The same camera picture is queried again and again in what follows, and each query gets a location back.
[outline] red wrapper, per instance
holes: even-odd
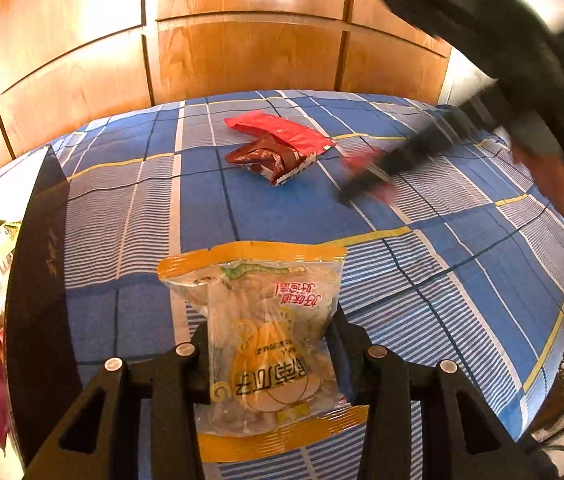
[[[254,137],[272,135],[301,155],[321,155],[335,143],[322,134],[281,117],[253,110],[241,116],[225,119],[226,126]]]

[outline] robotic arm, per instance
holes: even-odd
[[[370,163],[342,187],[341,202],[473,132],[498,126],[533,153],[564,157],[564,30],[553,34],[519,0],[383,1],[414,27],[451,43],[496,81]]]
[[[422,416],[423,480],[553,480],[539,477],[484,397],[449,360],[405,362],[374,345],[341,307],[326,333],[337,384],[368,405],[358,480],[411,478],[411,401]],[[208,333],[151,361],[110,358],[44,442],[24,480],[136,480],[140,403],[152,399],[154,480],[204,480],[193,405],[209,404]]]

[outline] checkered fabric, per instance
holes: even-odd
[[[248,110],[337,143],[285,186],[231,167],[252,140],[224,119]],[[371,339],[413,362],[457,362],[517,438],[564,350],[564,220],[482,134],[395,179],[392,206],[335,200],[344,155],[396,146],[440,113],[411,100],[314,91],[241,92],[92,121],[54,142],[70,180],[66,288],[84,383],[116,355],[141,360],[203,321],[155,268],[169,254],[234,240],[348,246],[340,301]],[[421,476],[413,405],[412,478]],[[142,433],[149,435],[148,419]],[[354,479],[364,426],[253,462],[206,464],[209,479]],[[140,457],[149,478],[148,451]]]

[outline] brown snack wrapper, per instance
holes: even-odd
[[[226,162],[248,168],[279,186],[315,162],[317,155],[302,155],[267,135],[228,153]]]

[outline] yellow stripe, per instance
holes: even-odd
[[[79,173],[76,173],[74,175],[66,177],[66,180],[72,180],[75,177],[83,175],[84,173],[88,173],[89,171],[92,171],[92,170],[97,170],[97,168],[109,168],[111,166],[125,166],[126,164],[133,164],[135,162],[141,162],[142,160],[144,160],[144,159],[143,158],[133,158],[131,160],[123,160],[121,162],[105,162],[103,164],[96,164],[95,166],[91,166],[90,168],[86,168],[85,170],[82,170]]]
[[[558,319],[555,322],[555,326],[553,327],[553,331],[551,332],[551,335],[549,336],[549,340],[546,342],[546,345],[544,345],[544,349],[542,350],[540,357],[537,359],[537,363],[533,367],[533,370],[531,370],[531,374],[526,379],[526,381],[524,381],[524,384],[522,386],[524,393],[527,393],[527,391],[531,387],[531,384],[533,384],[533,381],[536,380],[537,375],[540,373],[540,370],[542,369],[542,365],[544,364],[544,361],[546,361],[546,357],[547,357],[547,355],[549,355],[549,351],[551,350],[551,347],[553,346],[553,342],[555,341],[555,337],[558,335],[558,331],[560,329],[560,326],[562,325],[563,320],[564,320],[564,313],[563,313],[563,311],[560,311],[560,315],[558,316]]]
[[[397,229],[386,229],[384,231],[371,231],[370,233],[364,233],[356,236],[349,236],[347,238],[339,238],[338,240],[331,240],[330,242],[324,242],[325,244],[335,244],[339,246],[350,246],[353,244],[361,244],[362,242],[370,242],[372,240],[379,240],[380,238],[391,238],[394,236],[400,236],[406,233],[410,233],[411,229],[402,226]]]
[[[220,103],[246,103],[248,101],[266,101],[266,98],[254,97],[252,99],[227,99],[226,101],[213,101],[212,103],[209,103],[209,106],[218,105]]]
[[[349,137],[368,137],[369,139],[379,139],[379,140],[406,140],[406,137],[381,137],[381,136],[373,136],[369,134],[361,134],[361,133],[353,133],[353,134],[344,134],[338,135],[337,137],[332,137],[333,140],[342,140],[348,139]]]
[[[277,262],[342,262],[347,250],[336,244],[287,244],[284,242],[241,241],[216,245],[164,258],[158,264],[160,280],[233,260]]]
[[[528,197],[528,195],[524,193],[523,195],[514,198],[505,198],[504,200],[498,200],[497,202],[495,202],[495,205],[499,207],[505,204],[512,204],[513,202],[519,202],[520,200],[524,200],[526,197]]]
[[[255,460],[319,442],[366,422],[367,417],[367,406],[355,406],[269,433],[242,437],[198,433],[197,439],[202,462]]]
[[[151,155],[146,158],[146,160],[153,160],[153,158],[159,158],[160,156],[173,156],[175,153],[158,153],[157,155]],[[86,168],[85,170],[80,171],[74,175],[66,177],[66,180],[72,180],[77,176],[83,175],[84,173],[88,173],[92,170],[97,170],[97,168],[110,168],[112,166],[126,166],[126,164],[134,164],[136,162],[141,162],[144,160],[143,158],[132,158],[131,160],[122,160],[121,162],[104,162],[102,164],[96,164],[95,166],[91,166],[90,168]]]
[[[171,153],[158,153],[157,155],[151,155],[146,157],[146,160],[153,160],[154,158],[160,158],[162,156],[174,156],[175,152],[171,152]]]

